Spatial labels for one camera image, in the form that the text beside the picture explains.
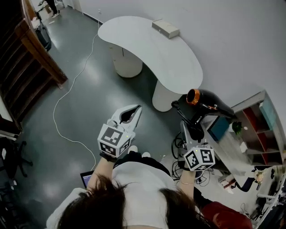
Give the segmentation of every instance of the shoe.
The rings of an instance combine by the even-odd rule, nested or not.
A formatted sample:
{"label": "shoe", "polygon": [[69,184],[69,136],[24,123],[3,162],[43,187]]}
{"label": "shoe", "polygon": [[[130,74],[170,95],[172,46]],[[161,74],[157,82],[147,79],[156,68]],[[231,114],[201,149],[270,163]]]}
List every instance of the shoe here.
{"label": "shoe", "polygon": [[142,157],[151,157],[151,154],[149,152],[145,152],[142,154]]}
{"label": "shoe", "polygon": [[136,145],[130,146],[129,149],[128,149],[128,153],[130,153],[130,151],[134,151],[134,152],[138,153],[138,148],[137,148],[137,146],[136,146]]}
{"label": "shoe", "polygon": [[52,18],[54,19],[55,17],[57,17],[59,15],[59,11],[56,14],[53,14]]}

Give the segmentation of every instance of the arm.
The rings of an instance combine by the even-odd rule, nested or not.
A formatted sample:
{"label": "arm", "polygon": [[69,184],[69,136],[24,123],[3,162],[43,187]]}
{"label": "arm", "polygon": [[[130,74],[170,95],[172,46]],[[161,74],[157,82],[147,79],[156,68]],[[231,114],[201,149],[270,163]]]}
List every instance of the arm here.
{"label": "arm", "polygon": [[184,170],[178,186],[191,199],[193,199],[193,188],[195,183],[196,172]]}
{"label": "arm", "polygon": [[102,157],[88,182],[87,190],[95,187],[98,178],[97,175],[104,175],[111,180],[113,166],[113,162],[107,161]]}

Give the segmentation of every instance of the woman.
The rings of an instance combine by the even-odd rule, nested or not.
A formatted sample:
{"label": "woman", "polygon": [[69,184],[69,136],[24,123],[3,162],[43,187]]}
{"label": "woman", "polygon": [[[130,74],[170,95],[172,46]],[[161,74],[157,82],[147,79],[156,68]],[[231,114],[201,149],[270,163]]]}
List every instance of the woman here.
{"label": "woman", "polygon": [[184,170],[178,188],[168,170],[136,146],[116,163],[100,155],[87,190],[74,189],[49,217],[48,229],[216,228],[195,209],[194,172]]}

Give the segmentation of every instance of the cylindrical table base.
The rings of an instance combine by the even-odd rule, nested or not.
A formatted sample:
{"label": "cylindrical table base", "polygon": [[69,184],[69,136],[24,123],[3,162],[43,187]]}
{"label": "cylindrical table base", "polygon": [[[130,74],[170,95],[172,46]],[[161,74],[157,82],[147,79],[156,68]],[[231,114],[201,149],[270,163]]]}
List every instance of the cylindrical table base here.
{"label": "cylindrical table base", "polygon": [[142,71],[143,62],[128,50],[109,43],[113,64],[118,75],[131,78]]}
{"label": "cylindrical table base", "polygon": [[172,108],[171,103],[178,100],[182,95],[169,91],[159,81],[153,94],[152,103],[158,111],[168,111]]}

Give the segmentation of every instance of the baseboard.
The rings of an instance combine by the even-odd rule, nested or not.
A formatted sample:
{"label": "baseboard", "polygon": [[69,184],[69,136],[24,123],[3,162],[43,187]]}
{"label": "baseboard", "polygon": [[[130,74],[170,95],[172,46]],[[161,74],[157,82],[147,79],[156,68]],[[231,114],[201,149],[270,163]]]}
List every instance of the baseboard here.
{"label": "baseboard", "polygon": [[87,13],[84,13],[84,12],[82,12],[82,13],[83,13],[85,16],[89,17],[91,20],[93,20],[93,21],[99,23],[100,25],[103,24],[103,22],[101,22],[100,20],[97,20],[96,18],[94,18],[94,17],[88,15]]}

